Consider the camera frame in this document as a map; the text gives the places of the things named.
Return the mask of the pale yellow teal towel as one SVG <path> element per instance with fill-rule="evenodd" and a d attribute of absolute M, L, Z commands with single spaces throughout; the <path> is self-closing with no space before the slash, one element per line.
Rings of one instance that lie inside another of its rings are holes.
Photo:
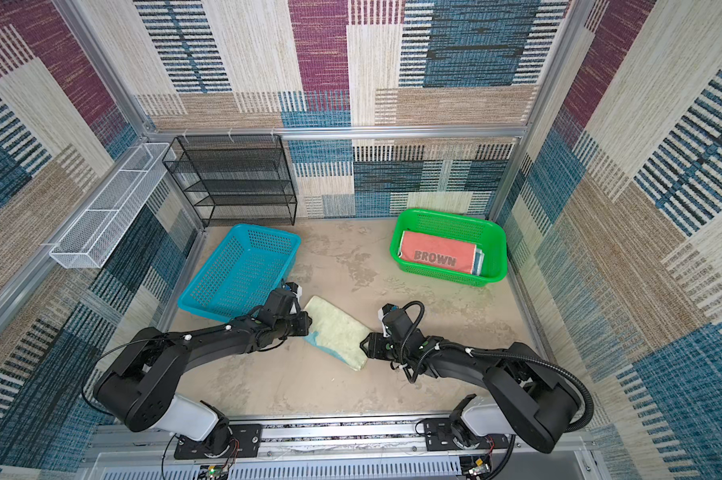
<path fill-rule="evenodd" d="M 360 344 L 371 330 L 319 296 L 313 296 L 304 309 L 312 320 L 304 340 L 342 361 L 353 371 L 360 371 L 368 360 Z"/>

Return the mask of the teal plastic basket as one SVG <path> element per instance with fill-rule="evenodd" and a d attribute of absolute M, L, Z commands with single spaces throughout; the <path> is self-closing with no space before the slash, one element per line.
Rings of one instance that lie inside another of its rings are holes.
<path fill-rule="evenodd" d="M 294 233 L 236 225 L 180 295 L 178 307 L 218 322 L 244 315 L 285 283 L 300 246 Z"/>

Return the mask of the red pink towel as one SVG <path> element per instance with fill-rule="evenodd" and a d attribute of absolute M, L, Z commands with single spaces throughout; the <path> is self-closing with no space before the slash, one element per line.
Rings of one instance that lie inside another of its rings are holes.
<path fill-rule="evenodd" d="M 403 232 L 397 256 L 407 262 L 476 276 L 485 258 L 475 244 L 412 231 Z"/>

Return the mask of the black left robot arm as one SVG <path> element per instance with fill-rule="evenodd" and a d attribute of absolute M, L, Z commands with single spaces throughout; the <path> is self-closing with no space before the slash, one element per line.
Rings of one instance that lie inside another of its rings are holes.
<path fill-rule="evenodd" d="M 229 420 L 216 408 L 177 393 L 181 377 L 229 356 L 264 353 L 275 340 L 305 337 L 312 320 L 289 282 L 264 304 L 227 323 L 190 332 L 139 331 L 93 387 L 94 399 L 128 429 L 151 428 L 194 442 L 219 456 L 233 441 Z"/>

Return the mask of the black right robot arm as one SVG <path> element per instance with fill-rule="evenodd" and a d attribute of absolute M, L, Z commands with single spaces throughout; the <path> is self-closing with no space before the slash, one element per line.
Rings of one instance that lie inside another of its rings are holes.
<path fill-rule="evenodd" d="M 450 414 L 452 436 L 461 447 L 471 448 L 487 435 L 514 434 L 550 453 L 563 434 L 583 429 L 593 418 L 594 400 L 584 383 L 522 342 L 504 349 L 465 346 L 424 335 L 423 313 L 411 319 L 404 307 L 392 304 L 380 313 L 383 330 L 359 344 L 367 358 L 401 368 L 412 384 L 428 376 L 488 392 L 489 400 L 466 396 Z"/>

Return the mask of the green plastic basket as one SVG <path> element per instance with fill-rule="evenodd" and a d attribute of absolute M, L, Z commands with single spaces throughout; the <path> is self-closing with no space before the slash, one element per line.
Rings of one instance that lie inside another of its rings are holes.
<path fill-rule="evenodd" d="M 405 272 L 483 287 L 507 275 L 507 240 L 497 224 L 413 208 L 397 219 L 389 247 Z"/>

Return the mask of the aluminium front rail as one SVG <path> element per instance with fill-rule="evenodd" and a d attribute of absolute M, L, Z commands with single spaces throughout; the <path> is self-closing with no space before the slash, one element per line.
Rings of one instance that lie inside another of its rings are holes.
<path fill-rule="evenodd" d="M 448 438 L 444 412 L 235 417 L 233 450 L 177 459 L 179 440 L 157 429 L 97 429 L 79 479 L 607 479 L 587 433 L 564 435 L 549 454 L 497 435 L 476 449 Z"/>

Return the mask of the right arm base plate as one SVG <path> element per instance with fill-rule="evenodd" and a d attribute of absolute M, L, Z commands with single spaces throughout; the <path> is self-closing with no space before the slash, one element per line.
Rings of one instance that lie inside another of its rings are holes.
<path fill-rule="evenodd" d="M 507 435 L 478 436 L 460 421 L 446 417 L 418 420 L 414 431 L 425 440 L 427 451 L 506 449 L 510 445 Z"/>

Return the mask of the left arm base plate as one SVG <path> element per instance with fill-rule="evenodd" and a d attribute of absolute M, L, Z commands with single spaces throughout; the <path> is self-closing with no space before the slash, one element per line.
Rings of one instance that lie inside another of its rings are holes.
<path fill-rule="evenodd" d="M 216 427 L 203 441 L 181 436 L 175 448 L 175 460 L 212 460 L 255 458 L 260 449 L 262 424 L 229 424 Z"/>

